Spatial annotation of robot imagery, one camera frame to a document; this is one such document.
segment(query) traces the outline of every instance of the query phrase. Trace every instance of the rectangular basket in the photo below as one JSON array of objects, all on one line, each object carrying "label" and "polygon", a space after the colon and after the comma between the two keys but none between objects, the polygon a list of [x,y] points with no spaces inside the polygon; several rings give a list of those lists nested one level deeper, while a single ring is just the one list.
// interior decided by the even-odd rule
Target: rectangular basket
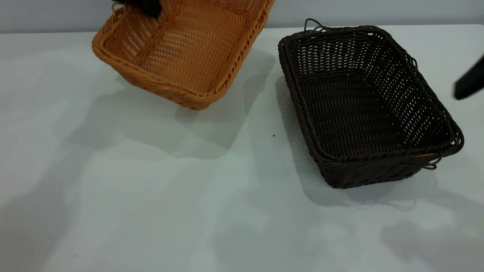
[{"label": "rectangular basket", "polygon": [[160,0],[158,19],[125,5],[92,49],[129,83],[200,110],[222,98],[274,0]]},{"label": "rectangular basket", "polygon": [[416,60],[378,27],[319,25],[282,39],[279,58],[309,152],[334,188],[435,169],[464,144]]}]

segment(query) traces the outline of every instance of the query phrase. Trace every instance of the brown wicker basket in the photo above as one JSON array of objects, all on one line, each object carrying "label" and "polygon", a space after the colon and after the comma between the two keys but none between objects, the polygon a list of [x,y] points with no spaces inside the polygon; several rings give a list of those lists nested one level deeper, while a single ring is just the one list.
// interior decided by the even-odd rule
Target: brown wicker basket
[{"label": "brown wicker basket", "polygon": [[92,49],[131,84],[200,110],[227,92],[274,0],[160,0],[114,10]]},{"label": "brown wicker basket", "polygon": [[309,152],[334,188],[435,169],[464,144],[415,59],[380,28],[319,25],[282,39],[279,58]]}]

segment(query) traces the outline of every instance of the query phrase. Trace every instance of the orange basket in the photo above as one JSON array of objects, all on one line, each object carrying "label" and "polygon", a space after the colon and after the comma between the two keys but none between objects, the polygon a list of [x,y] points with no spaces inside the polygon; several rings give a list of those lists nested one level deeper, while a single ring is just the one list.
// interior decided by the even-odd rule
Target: orange basket
[{"label": "orange basket", "polygon": [[200,110],[222,98],[274,0],[160,0],[160,17],[124,5],[92,41],[129,83]]}]

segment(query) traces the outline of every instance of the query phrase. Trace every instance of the white table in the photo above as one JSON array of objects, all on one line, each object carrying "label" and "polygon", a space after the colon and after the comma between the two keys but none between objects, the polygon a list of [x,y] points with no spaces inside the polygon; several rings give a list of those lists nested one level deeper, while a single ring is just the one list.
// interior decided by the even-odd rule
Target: white table
[{"label": "white table", "polygon": [[265,29],[194,112],[127,84],[94,33],[0,35],[2,272],[476,272],[484,92],[451,97],[484,26],[388,26],[462,128],[435,171],[348,190],[310,158]]}]

